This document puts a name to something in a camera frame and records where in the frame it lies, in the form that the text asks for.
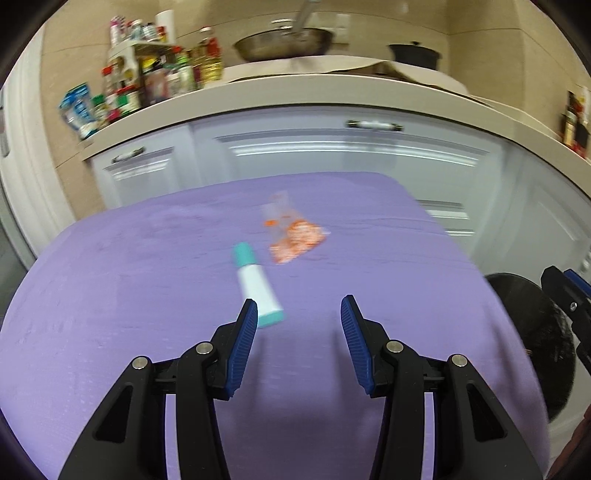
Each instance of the teal cap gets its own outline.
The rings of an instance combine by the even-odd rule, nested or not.
[[[249,244],[241,242],[234,245],[234,262],[237,268],[256,264],[255,253]]]

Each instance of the black pot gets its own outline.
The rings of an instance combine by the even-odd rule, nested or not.
[[[574,382],[573,332],[566,315],[526,278],[494,273],[486,279],[528,350],[552,421],[566,406]]]
[[[394,53],[394,60],[408,65],[423,67],[424,69],[437,70],[437,61],[441,58],[438,51],[430,48],[420,47],[418,41],[412,45],[395,44],[389,45]]]

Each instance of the white cabinet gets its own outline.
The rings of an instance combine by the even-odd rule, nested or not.
[[[400,124],[402,132],[348,128]],[[340,106],[272,108],[193,123],[207,184],[317,171],[370,171],[398,180],[472,253],[502,184],[506,142],[411,113]]]
[[[142,150],[113,163],[120,155]],[[111,148],[91,162],[106,207],[116,208],[201,186],[194,155],[190,128],[180,125]]]
[[[522,152],[512,200],[483,272],[511,272],[539,284],[544,269],[555,265],[591,280],[583,265],[591,248],[591,202],[558,171]]]

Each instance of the table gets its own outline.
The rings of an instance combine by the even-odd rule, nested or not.
[[[261,205],[281,190],[331,234],[275,265]],[[321,173],[158,197],[82,220],[50,245],[0,332],[0,407],[48,480],[133,357],[177,357],[236,318],[242,298],[232,247],[243,241],[285,320],[257,332],[242,387],[216,402],[234,480],[368,477],[384,403],[356,382],[339,318],[347,294],[420,355],[470,358],[546,469],[535,373],[476,267],[395,180]],[[427,451],[432,418],[427,412]],[[167,461],[178,480],[173,429],[169,408]]]

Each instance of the pan handle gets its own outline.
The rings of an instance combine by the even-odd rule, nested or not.
[[[287,25],[283,25],[279,28],[281,30],[291,30],[291,25],[293,24],[293,22],[294,22],[293,18],[278,18],[277,20],[271,21],[271,25],[274,25],[276,23],[285,23]]]
[[[320,0],[305,0],[301,6],[300,11],[297,13],[293,25],[291,26],[291,32],[295,35],[300,33],[304,28],[304,25],[308,21],[308,18],[312,12],[316,9],[316,6],[320,3]]]

